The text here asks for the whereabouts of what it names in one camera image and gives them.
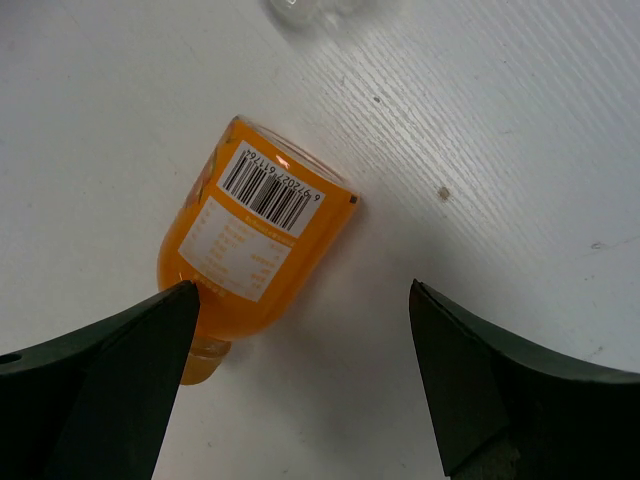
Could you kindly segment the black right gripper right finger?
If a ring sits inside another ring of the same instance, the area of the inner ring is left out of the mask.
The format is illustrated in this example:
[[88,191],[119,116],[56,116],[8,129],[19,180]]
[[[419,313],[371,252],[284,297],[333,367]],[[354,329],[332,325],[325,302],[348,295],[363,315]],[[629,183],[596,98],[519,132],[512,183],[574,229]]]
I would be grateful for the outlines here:
[[447,478],[638,478],[638,374],[538,345],[420,281],[409,315]]

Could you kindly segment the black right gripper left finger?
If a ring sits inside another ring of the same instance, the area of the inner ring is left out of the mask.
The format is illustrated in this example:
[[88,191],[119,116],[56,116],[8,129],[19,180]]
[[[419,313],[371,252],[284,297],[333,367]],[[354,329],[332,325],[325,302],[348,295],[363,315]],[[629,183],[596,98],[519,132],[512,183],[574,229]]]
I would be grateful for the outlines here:
[[184,281],[2,355],[2,478],[151,478],[199,308]]

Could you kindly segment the small orange bottle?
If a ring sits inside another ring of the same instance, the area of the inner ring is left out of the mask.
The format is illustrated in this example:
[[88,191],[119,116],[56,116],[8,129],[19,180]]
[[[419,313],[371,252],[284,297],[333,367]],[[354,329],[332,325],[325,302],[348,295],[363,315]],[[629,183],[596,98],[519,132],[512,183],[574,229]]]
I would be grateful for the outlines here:
[[359,200],[304,149],[246,116],[230,121],[157,257],[160,289],[190,281],[200,299],[182,384],[208,379],[233,342],[284,314]]

